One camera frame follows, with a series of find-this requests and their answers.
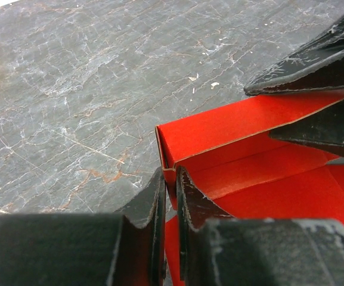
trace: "folded cardboard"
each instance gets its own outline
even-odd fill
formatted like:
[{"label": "folded cardboard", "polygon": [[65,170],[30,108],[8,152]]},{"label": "folded cardboard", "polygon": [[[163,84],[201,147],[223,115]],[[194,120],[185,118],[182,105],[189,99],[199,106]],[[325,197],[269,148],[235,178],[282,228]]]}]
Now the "folded cardboard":
[{"label": "folded cardboard", "polygon": [[[277,141],[268,131],[344,99],[344,91],[249,98],[156,127],[174,208],[176,167],[239,218],[333,218],[344,224],[344,165],[336,155]],[[179,281],[176,218],[166,224],[166,255]]]}]

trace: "cardboard flap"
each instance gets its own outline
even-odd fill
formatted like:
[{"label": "cardboard flap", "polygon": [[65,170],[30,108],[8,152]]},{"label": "cardboard flap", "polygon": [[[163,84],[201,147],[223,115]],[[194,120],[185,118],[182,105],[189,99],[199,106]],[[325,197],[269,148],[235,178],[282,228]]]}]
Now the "cardboard flap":
[{"label": "cardboard flap", "polygon": [[344,99],[343,92],[260,95],[157,126],[164,169],[232,142],[295,122]]}]

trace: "cardboard box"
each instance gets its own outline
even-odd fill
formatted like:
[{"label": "cardboard box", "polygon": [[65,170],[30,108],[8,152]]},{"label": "cardboard box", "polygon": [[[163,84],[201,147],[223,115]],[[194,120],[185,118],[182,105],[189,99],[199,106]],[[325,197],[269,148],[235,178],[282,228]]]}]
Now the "cardboard box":
[{"label": "cardboard box", "polygon": [[[315,148],[268,137],[268,131],[344,99],[344,91],[249,98],[156,127],[160,158],[176,208],[176,167],[239,218],[333,218],[344,224],[344,166]],[[176,218],[166,224],[166,255],[179,281]]]}]

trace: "red paper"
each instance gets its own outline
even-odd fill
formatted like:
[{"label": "red paper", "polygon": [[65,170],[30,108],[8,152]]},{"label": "red paper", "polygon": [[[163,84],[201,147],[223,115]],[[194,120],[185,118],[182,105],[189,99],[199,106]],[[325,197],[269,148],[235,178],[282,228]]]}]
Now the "red paper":
[{"label": "red paper", "polygon": [[[156,128],[169,196],[176,208],[176,167],[239,218],[337,219],[344,224],[344,166],[321,150],[273,140],[268,131],[344,99],[344,91],[257,96]],[[165,249],[179,281],[178,226],[166,224]]]}]

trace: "gray marble surface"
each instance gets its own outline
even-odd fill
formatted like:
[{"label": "gray marble surface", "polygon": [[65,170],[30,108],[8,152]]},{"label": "gray marble surface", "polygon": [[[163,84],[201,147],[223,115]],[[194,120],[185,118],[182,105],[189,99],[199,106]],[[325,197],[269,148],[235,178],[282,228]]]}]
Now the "gray marble surface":
[{"label": "gray marble surface", "polygon": [[155,125],[243,99],[343,13],[340,0],[0,8],[0,213],[118,209],[160,164]]}]

